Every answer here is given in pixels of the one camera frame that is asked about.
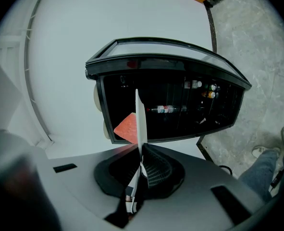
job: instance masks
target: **white blade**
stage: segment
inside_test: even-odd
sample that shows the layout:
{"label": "white blade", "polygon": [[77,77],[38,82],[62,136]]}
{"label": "white blade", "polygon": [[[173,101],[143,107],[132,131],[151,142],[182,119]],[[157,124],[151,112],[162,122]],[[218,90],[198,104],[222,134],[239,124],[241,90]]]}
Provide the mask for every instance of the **white blade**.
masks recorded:
{"label": "white blade", "polygon": [[146,115],[143,103],[138,95],[136,89],[136,129],[137,129],[137,144],[142,160],[142,146],[147,143],[147,126],[146,126]]}

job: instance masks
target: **person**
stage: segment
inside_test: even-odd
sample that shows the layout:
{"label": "person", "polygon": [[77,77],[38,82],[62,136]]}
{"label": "person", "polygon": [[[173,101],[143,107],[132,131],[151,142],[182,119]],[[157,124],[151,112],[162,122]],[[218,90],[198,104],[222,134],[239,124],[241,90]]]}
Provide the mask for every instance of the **person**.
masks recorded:
{"label": "person", "polygon": [[[284,128],[282,128],[281,134],[284,144]],[[273,179],[276,162],[280,156],[280,153],[280,148],[266,148],[264,146],[254,147],[252,150],[252,155],[256,157],[257,160],[239,177],[240,181],[254,190],[265,202],[268,202],[272,198],[269,192],[269,187]],[[282,176],[279,192],[283,187],[284,173]]]}

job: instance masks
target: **gray floor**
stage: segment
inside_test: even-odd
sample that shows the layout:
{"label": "gray floor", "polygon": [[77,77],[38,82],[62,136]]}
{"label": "gray floor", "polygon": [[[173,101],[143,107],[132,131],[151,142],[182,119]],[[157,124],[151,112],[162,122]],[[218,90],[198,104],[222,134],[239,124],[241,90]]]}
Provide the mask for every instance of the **gray floor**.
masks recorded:
{"label": "gray floor", "polygon": [[283,147],[284,22],[267,0],[224,0],[212,9],[218,54],[252,84],[235,125],[205,136],[214,162],[236,177],[252,165],[256,145]]}

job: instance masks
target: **black display case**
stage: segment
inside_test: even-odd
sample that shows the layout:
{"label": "black display case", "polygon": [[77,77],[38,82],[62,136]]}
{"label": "black display case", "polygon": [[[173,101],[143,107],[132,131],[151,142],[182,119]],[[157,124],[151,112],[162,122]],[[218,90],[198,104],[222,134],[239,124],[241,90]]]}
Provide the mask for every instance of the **black display case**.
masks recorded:
{"label": "black display case", "polygon": [[[243,74],[220,55],[165,38],[113,40],[86,62],[86,77],[97,82],[112,143],[128,143],[113,131],[135,112],[136,89],[146,109],[148,141],[162,142],[231,127],[244,91],[251,88]],[[174,112],[157,109],[167,105]]]}

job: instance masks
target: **jeans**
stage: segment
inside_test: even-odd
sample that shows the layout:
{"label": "jeans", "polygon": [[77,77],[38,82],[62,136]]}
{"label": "jeans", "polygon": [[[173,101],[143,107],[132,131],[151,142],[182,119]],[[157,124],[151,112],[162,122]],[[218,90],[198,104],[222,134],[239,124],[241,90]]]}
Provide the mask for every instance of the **jeans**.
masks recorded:
{"label": "jeans", "polygon": [[[254,190],[265,202],[271,199],[269,187],[273,179],[278,153],[276,150],[264,151],[256,162],[245,171],[239,180]],[[284,173],[280,190],[284,187]]]}

